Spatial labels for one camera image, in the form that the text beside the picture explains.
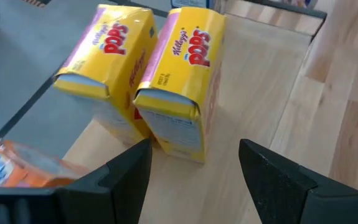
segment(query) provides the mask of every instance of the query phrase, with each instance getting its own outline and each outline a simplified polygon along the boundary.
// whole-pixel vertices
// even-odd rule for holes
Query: wooden surface
[[[154,150],[140,223],[260,223],[241,138],[358,188],[358,2],[333,6],[310,49],[307,35],[227,16],[207,162]],[[95,169],[123,150],[92,121],[65,158]]]
[[[317,33],[323,20],[304,14],[289,12],[270,6],[263,6],[247,1],[235,1],[228,13],[241,15],[253,21],[277,26],[283,29],[308,35]]]
[[[216,0],[214,10],[224,13],[226,9],[230,9],[236,0]]]

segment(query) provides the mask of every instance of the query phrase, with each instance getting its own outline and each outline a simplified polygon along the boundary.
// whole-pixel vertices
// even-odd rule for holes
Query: cereal box
[[[168,154],[205,161],[219,89],[225,16],[210,9],[170,11],[134,104]]]
[[[0,187],[56,187],[88,173],[82,166],[0,140]]]
[[[75,96],[110,133],[133,145],[151,134],[132,101],[156,42],[151,10],[101,4],[54,87]]]

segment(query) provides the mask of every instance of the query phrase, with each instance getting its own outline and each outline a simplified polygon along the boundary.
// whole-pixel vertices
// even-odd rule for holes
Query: kellogg's logo
[[[107,33],[107,38],[104,40],[104,53],[125,55],[126,49],[121,46],[125,42],[125,34],[128,31],[129,28],[125,25],[119,23],[113,24],[112,29]]]
[[[106,34],[107,31],[108,31],[108,25],[106,24],[106,22],[104,22],[103,25],[101,26],[101,29],[95,34],[92,44],[97,45],[101,37],[103,37],[103,35]]]
[[[143,53],[141,53],[140,58],[136,60],[136,62],[134,63],[133,69],[131,70],[130,78],[129,78],[130,87],[132,87],[134,85],[134,79],[136,78],[138,71],[140,69],[142,69],[142,67],[144,65],[145,56],[146,56],[146,51],[143,49]]]
[[[174,46],[172,47],[172,51],[174,55],[180,55],[182,45],[187,42],[187,31],[182,30],[180,31],[180,39],[174,41]]]
[[[207,32],[203,32],[199,29],[196,29],[192,33],[192,37],[189,41],[188,52],[190,56],[188,57],[191,65],[202,65],[210,67],[210,61],[207,60],[210,35]]]

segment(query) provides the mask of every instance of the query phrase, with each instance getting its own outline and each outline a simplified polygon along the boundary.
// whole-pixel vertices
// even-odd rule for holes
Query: kellogg's pops box
[[[159,34],[134,104],[170,155],[205,161],[225,20],[210,9],[173,9]]]
[[[135,144],[151,134],[132,101],[156,42],[151,10],[101,4],[54,87],[91,108],[123,143]]]

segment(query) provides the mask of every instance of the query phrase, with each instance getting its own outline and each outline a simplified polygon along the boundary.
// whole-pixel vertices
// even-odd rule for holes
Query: wooden table
[[[267,12],[258,7],[227,11],[207,162],[154,150],[140,223],[260,223],[238,160],[241,138],[358,188],[358,2],[336,4],[311,48],[294,24],[261,23]],[[287,24],[282,12],[270,13],[267,23]],[[92,121],[65,159],[95,169],[122,151]]]

